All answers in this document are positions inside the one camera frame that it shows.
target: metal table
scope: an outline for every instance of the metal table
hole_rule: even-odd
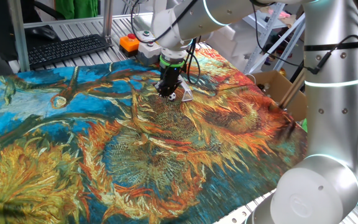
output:
[[[134,21],[135,30],[150,30],[152,22],[152,13],[139,14]],[[87,19],[73,19],[66,21],[54,21],[54,22],[38,22],[32,24],[24,24],[24,28],[37,27],[50,25],[58,34],[61,40],[72,39],[75,37],[81,37],[89,34],[102,34],[103,33],[103,17],[87,18]],[[73,67],[73,66],[85,66],[85,65],[97,65],[102,63],[118,62],[128,59],[124,54],[119,51],[119,38],[132,32],[131,29],[131,17],[129,15],[113,16],[111,27],[112,46],[107,50],[99,51],[96,53],[80,56],[77,58],[65,60],[63,62],[47,65],[36,70],[59,68],[59,67]],[[9,63],[13,71],[18,71],[18,61]],[[244,223],[250,213],[258,206],[258,204],[268,197],[271,191],[259,198],[256,198],[252,202],[244,205],[237,210],[228,214],[228,216],[222,218],[216,224],[227,223]],[[355,224],[358,223],[358,207],[355,208],[341,224]]]
[[[136,20],[134,20],[135,30],[150,30],[151,22],[152,13],[139,14]],[[103,33],[103,17],[72,19],[53,22],[36,22],[24,24],[24,28],[45,25],[50,25],[57,33],[60,40],[67,40],[75,37],[81,37],[84,35]],[[113,16],[111,28],[112,46],[110,48],[96,53],[91,53],[77,58],[65,60],[63,62],[46,65],[44,67],[37,68],[36,70],[84,65],[97,65],[128,59],[123,53],[119,51],[119,39],[120,37],[123,37],[132,32],[131,17],[129,15]],[[18,61],[10,62],[9,64],[14,72],[18,71]]]

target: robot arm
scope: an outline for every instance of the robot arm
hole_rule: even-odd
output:
[[[345,37],[358,35],[353,0],[280,2],[303,4],[307,67],[316,67]],[[165,9],[154,15],[153,33],[160,36],[171,27],[158,40],[165,48],[165,63],[181,63],[180,52],[191,39],[253,12],[249,0],[155,0],[155,7],[158,4]],[[282,176],[277,191],[257,207],[247,224],[337,224],[358,205],[358,47],[333,50],[316,75],[303,72],[308,156]]]

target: sunflower painting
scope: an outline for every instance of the sunflower painting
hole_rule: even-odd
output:
[[[306,133],[217,52],[197,57],[186,103],[135,60],[0,77],[0,223],[214,223],[274,189]]]

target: metal rod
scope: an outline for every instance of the metal rod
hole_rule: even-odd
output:
[[[12,25],[15,33],[16,51],[19,57],[20,69],[22,72],[30,71],[27,44],[25,42],[22,6],[20,0],[8,0],[11,10]]]
[[[287,47],[285,48],[284,52],[281,54],[281,58],[283,60],[286,60],[288,58],[288,56],[292,52],[292,49],[294,48],[295,44],[298,42],[304,30],[305,30],[305,21],[302,21],[301,24],[299,24],[299,26],[296,28],[296,31],[293,33],[293,36],[290,42],[288,43]],[[283,67],[283,64],[284,61],[278,60],[273,70],[280,71],[280,69]]]
[[[305,14],[302,14],[301,17],[295,23],[289,28],[282,36],[279,38],[276,43],[273,44],[273,46],[267,51],[269,54],[271,54],[291,33],[295,30],[295,28],[298,27],[298,25],[305,19]],[[268,54],[264,54],[262,58],[258,60],[257,63],[254,64],[254,66],[250,69],[249,73],[252,73],[261,63],[264,63],[266,58],[268,57]]]
[[[111,25],[112,25],[112,5],[114,0],[105,0],[104,1],[104,17],[103,17],[103,37],[107,40],[109,44],[112,43],[111,40]]]
[[[293,85],[290,89],[285,93],[284,97],[280,101],[280,108],[287,108],[287,106],[291,103],[292,99],[294,99],[295,95],[299,92],[299,89],[305,82],[306,69],[302,69],[301,73],[298,75],[296,80],[293,82]]]
[[[259,26],[259,24],[258,24],[258,31],[260,32],[259,43],[260,43],[261,47],[264,47],[264,45],[266,44],[267,39],[273,30],[273,26],[274,26],[275,22],[277,21],[280,13],[283,11],[284,6],[285,6],[284,3],[276,3],[273,14],[272,14],[272,16],[270,16],[270,19],[266,23],[266,28],[261,29],[262,26]],[[254,62],[257,60],[261,51],[262,51],[262,49],[259,46],[256,46],[255,50],[253,51],[253,53],[251,54],[251,56],[248,59],[247,65],[243,71],[244,74],[248,74],[248,73],[252,72],[251,68],[254,65]]]

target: white shelf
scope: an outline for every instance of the white shelf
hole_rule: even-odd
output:
[[[265,22],[265,18],[271,17],[272,15],[270,15],[268,13],[263,13],[263,12],[257,11],[256,16],[257,16],[257,22],[258,22],[258,32],[260,32],[260,33],[265,32],[266,25],[267,25],[267,22]],[[247,17],[244,17],[243,20],[246,21],[249,25],[251,25],[254,29],[256,28],[255,27],[255,16],[253,13]],[[283,28],[286,26],[287,26],[286,24],[284,24],[282,21],[277,19],[273,24],[273,29],[279,29],[279,28]]]

